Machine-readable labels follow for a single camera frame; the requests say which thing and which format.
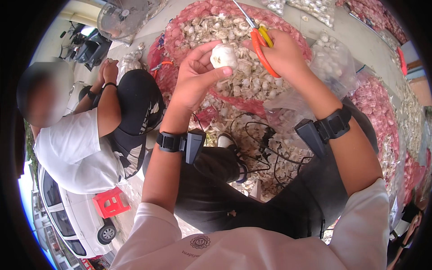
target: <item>white car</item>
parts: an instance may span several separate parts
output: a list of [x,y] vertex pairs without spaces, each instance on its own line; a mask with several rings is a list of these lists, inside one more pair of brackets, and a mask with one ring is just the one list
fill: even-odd
[[92,258],[113,250],[117,231],[96,211],[95,194],[78,195],[59,187],[41,166],[39,190],[53,227],[75,256]]

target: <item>red plastic stool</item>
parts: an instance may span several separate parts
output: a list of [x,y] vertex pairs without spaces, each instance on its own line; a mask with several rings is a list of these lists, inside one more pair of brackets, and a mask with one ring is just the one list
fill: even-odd
[[120,198],[121,193],[123,193],[121,189],[115,187],[111,190],[96,194],[96,196],[92,198],[96,211],[98,211],[101,217],[107,219],[130,210],[129,205],[123,206],[123,202]]

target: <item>scooter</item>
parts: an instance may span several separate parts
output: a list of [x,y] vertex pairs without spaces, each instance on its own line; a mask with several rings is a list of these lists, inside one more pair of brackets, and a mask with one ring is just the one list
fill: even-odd
[[75,55],[75,60],[92,69],[101,64],[102,59],[108,53],[112,41],[103,37],[96,28],[88,35],[83,45]]
[[96,28],[80,23],[77,26],[72,25],[68,33],[71,34],[69,38],[71,44],[61,47],[59,58],[75,60],[84,64],[89,71],[101,64],[112,41],[103,37]]

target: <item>fan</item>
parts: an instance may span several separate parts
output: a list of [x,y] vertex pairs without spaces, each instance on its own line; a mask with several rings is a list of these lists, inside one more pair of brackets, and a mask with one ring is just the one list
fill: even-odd
[[135,34],[146,19],[149,4],[146,0],[109,0],[98,15],[98,30],[110,40]]

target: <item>black leggings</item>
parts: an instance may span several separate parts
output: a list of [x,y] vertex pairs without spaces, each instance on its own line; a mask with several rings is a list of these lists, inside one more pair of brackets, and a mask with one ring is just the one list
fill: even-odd
[[[343,104],[349,107],[378,153],[369,119],[348,98]],[[341,215],[348,200],[329,145],[326,151],[326,158],[313,157],[278,195],[261,203],[227,184],[239,177],[232,151],[204,147],[194,165],[184,161],[181,165],[175,214],[205,233],[252,226],[292,238],[319,236],[323,220],[326,229]],[[144,174],[150,156],[145,157]],[[235,216],[228,214],[233,210]]]
[[[102,91],[92,108],[98,106],[101,95]],[[112,151],[119,156],[125,178],[128,179],[143,164],[146,133],[159,124],[165,104],[156,81],[145,70],[131,70],[123,75],[117,87],[117,97],[121,123],[107,137]]]

